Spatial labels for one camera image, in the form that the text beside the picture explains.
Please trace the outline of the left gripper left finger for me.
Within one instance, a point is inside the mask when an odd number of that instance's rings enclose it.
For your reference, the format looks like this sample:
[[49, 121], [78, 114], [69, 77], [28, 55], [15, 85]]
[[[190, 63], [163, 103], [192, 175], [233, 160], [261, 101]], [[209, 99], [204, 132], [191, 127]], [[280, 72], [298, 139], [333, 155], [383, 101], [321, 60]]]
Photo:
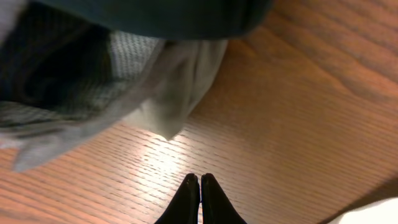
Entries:
[[155, 224], [198, 224], [200, 185], [198, 177], [185, 176], [175, 195]]

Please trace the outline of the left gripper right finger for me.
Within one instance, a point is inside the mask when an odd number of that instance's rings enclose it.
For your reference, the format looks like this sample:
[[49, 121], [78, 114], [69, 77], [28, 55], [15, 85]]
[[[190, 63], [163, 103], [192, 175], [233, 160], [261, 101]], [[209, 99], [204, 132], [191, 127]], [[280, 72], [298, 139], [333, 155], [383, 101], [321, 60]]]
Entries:
[[247, 224], [234, 209], [213, 174], [201, 177], [203, 224]]

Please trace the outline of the white printed t-shirt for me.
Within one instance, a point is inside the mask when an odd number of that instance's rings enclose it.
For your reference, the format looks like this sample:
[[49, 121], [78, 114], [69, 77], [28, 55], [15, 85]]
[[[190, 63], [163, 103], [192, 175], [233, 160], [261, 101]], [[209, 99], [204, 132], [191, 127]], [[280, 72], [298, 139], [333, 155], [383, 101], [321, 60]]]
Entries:
[[328, 224], [397, 224], [397, 197], [350, 210]]

